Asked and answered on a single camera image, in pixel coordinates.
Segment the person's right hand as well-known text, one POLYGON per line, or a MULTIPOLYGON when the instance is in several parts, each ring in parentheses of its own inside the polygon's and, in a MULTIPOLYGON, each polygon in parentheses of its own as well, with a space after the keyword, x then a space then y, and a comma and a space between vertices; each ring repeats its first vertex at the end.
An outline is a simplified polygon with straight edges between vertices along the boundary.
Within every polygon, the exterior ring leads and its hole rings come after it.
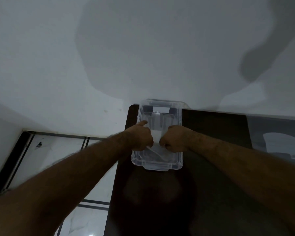
POLYGON ((190 139, 193 134, 194 131, 183 126, 178 126, 175 132, 166 131, 159 143, 173 153, 188 151, 190 149, 190 139))

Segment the person's left forearm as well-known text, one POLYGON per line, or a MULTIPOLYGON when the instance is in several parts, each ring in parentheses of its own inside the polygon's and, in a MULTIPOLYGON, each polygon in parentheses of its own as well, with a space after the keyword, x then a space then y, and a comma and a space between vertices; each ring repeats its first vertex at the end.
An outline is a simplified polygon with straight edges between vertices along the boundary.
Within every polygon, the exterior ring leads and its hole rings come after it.
POLYGON ((119 156, 135 145, 123 131, 79 151, 0 197, 0 236, 53 236, 119 156))

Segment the clear plastic storage box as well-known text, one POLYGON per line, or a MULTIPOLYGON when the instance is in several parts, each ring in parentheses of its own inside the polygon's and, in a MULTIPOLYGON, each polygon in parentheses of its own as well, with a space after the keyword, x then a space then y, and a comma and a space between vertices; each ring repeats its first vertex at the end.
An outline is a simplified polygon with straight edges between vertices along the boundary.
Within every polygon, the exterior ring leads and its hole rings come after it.
MULTIPOLYGON (((137 123, 147 120, 145 125, 150 130, 161 130, 162 136, 169 126, 182 125, 183 102, 146 99, 139 105, 137 123)), ((170 161, 165 162, 160 158, 154 158, 147 154, 147 147, 143 151, 133 151, 131 161, 136 166, 146 170, 168 171, 179 170, 183 166, 183 153, 170 152, 170 161)))

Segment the person's right forearm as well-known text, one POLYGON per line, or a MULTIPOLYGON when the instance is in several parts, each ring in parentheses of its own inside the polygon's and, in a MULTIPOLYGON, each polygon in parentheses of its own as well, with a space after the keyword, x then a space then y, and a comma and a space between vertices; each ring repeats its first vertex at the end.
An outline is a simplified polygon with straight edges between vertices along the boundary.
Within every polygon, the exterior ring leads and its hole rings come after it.
POLYGON ((204 156, 295 230, 295 165, 194 131, 188 140, 188 149, 204 156))

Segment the person's left hand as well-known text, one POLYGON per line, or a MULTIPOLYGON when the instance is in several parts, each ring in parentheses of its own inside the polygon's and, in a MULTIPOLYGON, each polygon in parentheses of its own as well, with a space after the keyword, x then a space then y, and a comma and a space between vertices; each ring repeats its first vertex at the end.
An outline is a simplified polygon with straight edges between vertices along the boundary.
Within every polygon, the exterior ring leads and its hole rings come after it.
POLYGON ((126 145, 132 151, 143 151, 146 147, 153 146, 150 129, 145 125, 141 127, 135 124, 123 131, 122 135, 126 139, 126 145))

